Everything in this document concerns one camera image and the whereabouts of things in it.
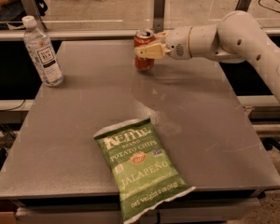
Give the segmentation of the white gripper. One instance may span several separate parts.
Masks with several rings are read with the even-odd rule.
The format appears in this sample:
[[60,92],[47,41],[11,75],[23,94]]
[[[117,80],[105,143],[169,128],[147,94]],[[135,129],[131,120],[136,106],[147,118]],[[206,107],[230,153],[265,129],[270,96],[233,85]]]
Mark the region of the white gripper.
[[165,55],[168,55],[175,60],[188,60],[191,58],[189,52],[189,34],[190,27],[178,27],[168,32],[163,31],[154,34],[157,40],[165,42],[154,43],[151,45],[142,45],[134,49],[134,53],[141,59],[163,59]]

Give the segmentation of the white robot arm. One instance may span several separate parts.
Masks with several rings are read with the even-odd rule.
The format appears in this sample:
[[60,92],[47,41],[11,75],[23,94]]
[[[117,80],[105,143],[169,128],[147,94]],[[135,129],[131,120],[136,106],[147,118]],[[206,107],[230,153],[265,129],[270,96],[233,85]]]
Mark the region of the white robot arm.
[[280,48],[248,13],[235,10],[219,23],[178,27],[134,49],[140,59],[203,57],[221,63],[249,62],[280,103]]

